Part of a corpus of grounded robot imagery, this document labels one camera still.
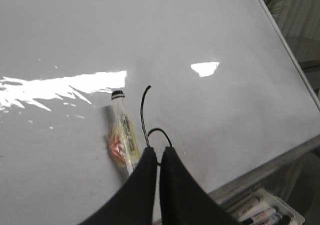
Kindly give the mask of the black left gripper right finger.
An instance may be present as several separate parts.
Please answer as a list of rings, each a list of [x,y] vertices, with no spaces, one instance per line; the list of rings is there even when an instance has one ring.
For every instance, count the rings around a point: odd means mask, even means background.
[[[169,146],[161,158],[159,198],[163,225],[239,224],[199,186]]]

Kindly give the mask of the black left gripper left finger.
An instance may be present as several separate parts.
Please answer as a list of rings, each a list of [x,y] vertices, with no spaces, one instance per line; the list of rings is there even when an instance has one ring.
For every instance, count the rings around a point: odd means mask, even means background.
[[[157,157],[146,147],[137,167],[115,195],[82,225],[151,225],[156,192]]]

